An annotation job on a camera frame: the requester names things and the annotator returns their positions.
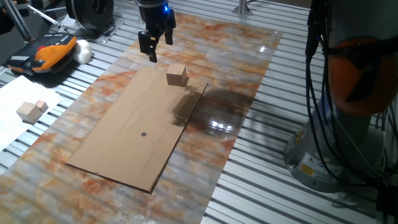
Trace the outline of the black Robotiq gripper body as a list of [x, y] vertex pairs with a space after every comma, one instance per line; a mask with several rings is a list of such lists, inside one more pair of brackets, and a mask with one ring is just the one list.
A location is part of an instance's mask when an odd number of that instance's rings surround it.
[[174, 10], [169, 8], [168, 0], [137, 0], [142, 21], [153, 37], [165, 34], [165, 23], [174, 16]]

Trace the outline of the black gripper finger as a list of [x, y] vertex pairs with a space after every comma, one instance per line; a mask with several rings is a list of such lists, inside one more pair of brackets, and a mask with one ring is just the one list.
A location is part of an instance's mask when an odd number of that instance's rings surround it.
[[158, 38], [153, 37], [149, 30], [138, 32], [139, 46], [142, 53], [149, 57], [151, 62], [157, 63], [156, 46]]
[[165, 23], [165, 42], [167, 45], [173, 45], [173, 32], [176, 28], [176, 21], [174, 17], [169, 17]]

